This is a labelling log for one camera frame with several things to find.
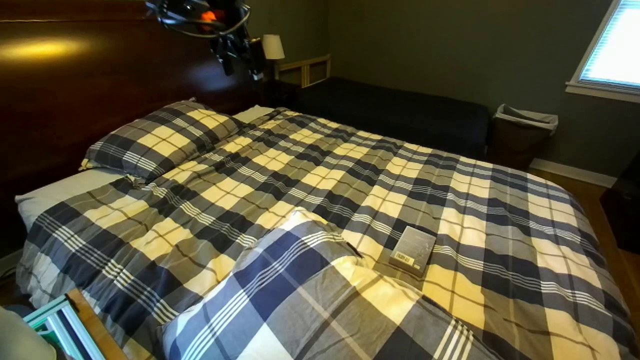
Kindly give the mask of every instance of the bedroom wall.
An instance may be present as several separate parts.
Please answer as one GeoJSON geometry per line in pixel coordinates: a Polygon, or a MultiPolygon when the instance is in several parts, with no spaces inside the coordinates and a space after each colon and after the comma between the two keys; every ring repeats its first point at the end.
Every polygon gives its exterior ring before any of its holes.
{"type": "Polygon", "coordinates": [[[252,7],[252,37],[283,37],[287,61],[312,59],[329,53],[326,0],[247,0],[252,7]]]}
{"type": "Polygon", "coordinates": [[[640,104],[575,97],[608,0],[329,0],[334,74],[561,115],[541,159],[618,176],[640,146],[640,104]]]}

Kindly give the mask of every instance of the bed frame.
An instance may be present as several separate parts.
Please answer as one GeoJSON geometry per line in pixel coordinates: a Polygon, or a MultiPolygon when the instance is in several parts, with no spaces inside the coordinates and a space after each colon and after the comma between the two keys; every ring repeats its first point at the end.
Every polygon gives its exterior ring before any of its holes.
{"type": "Polygon", "coordinates": [[[234,113],[252,92],[132,0],[5,0],[0,78],[0,260],[24,242],[14,196],[76,172],[108,130],[190,97],[234,113]]]}

